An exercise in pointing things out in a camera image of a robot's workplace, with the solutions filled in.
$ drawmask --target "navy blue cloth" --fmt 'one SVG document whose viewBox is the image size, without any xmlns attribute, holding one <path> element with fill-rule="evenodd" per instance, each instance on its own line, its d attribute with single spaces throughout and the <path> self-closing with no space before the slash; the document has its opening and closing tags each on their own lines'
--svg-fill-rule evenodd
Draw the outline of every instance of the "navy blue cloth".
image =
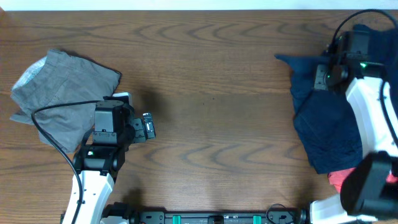
<svg viewBox="0 0 398 224">
<path fill-rule="evenodd" d="M 392 104 L 398 111 L 398 74 L 392 60 L 397 52 L 396 30 L 379 32 L 364 25 L 356 30 L 370 32 L 371 61 L 384 63 L 387 81 L 391 85 Z M 356 167 L 362 160 L 362 143 L 354 112 L 345 95 L 329 91 L 314 91 L 314 76 L 318 64 L 327 64 L 326 54 L 318 57 L 276 55 L 293 69 L 292 87 L 295 111 L 294 128 L 301 139 L 308 161 L 318 174 Z"/>
</svg>

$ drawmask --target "folded gray cloth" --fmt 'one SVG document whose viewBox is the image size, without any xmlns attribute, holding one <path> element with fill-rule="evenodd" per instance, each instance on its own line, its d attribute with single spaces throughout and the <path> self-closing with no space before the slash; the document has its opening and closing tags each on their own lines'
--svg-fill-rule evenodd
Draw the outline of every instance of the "folded gray cloth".
<svg viewBox="0 0 398 224">
<path fill-rule="evenodd" d="M 58 50 L 49 50 L 47 58 L 35 65 L 31 66 L 33 69 L 30 67 L 31 74 L 23 74 L 11 90 L 11 98 L 21 108 L 10 117 L 13 121 L 33 124 L 31 113 L 44 106 L 102 100 L 103 96 L 112 95 L 120 78 L 118 72 Z M 73 153 L 83 135 L 94 125 L 94 110 L 94 103 L 66 106 L 41 111 L 36 118 L 66 153 Z M 50 144 L 41 134 L 40 140 Z"/>
</svg>

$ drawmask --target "red fabric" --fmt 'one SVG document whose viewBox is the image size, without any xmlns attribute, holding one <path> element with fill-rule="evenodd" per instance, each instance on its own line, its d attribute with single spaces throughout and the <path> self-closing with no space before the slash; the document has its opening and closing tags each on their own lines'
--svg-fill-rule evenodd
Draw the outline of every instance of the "red fabric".
<svg viewBox="0 0 398 224">
<path fill-rule="evenodd" d="M 330 172 L 329 173 L 329 184 L 332 184 L 335 186 L 335 189 L 337 192 L 340 193 L 341 191 L 341 186 L 343 185 L 343 181 L 349 176 L 352 171 L 354 171 L 355 168 L 350 168 L 350 169 L 345 169 L 345 170 L 340 170 L 340 171 L 335 171 L 335 172 Z M 386 181 L 388 183 L 397 183 L 398 182 L 398 177 L 394 177 L 392 174 L 388 175 Z"/>
</svg>

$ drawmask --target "green tape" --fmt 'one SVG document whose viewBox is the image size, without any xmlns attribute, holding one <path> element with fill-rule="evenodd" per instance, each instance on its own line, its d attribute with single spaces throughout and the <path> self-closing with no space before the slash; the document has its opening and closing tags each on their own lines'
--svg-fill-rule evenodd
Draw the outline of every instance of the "green tape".
<svg viewBox="0 0 398 224">
<path fill-rule="evenodd" d="M 253 215 L 253 224 L 261 224 L 261 216 Z"/>
<path fill-rule="evenodd" d="M 173 215 L 173 224 L 181 224 L 181 216 Z"/>
</svg>

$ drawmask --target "wooden table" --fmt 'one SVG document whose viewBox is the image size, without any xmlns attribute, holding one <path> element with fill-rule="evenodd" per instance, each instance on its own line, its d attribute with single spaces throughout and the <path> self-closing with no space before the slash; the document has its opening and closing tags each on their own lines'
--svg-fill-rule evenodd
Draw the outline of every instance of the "wooden table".
<svg viewBox="0 0 398 224">
<path fill-rule="evenodd" d="M 157 139 L 130 147 L 109 203 L 266 210 L 335 194 L 308 164 L 292 125 L 291 71 L 274 54 L 319 54 L 351 13 L 3 12 L 0 223 L 58 223 L 70 198 L 61 155 L 33 126 L 9 121 L 12 85 L 52 48 L 119 70 L 117 91 L 153 114 Z M 358 21 L 386 26 L 374 15 Z"/>
</svg>

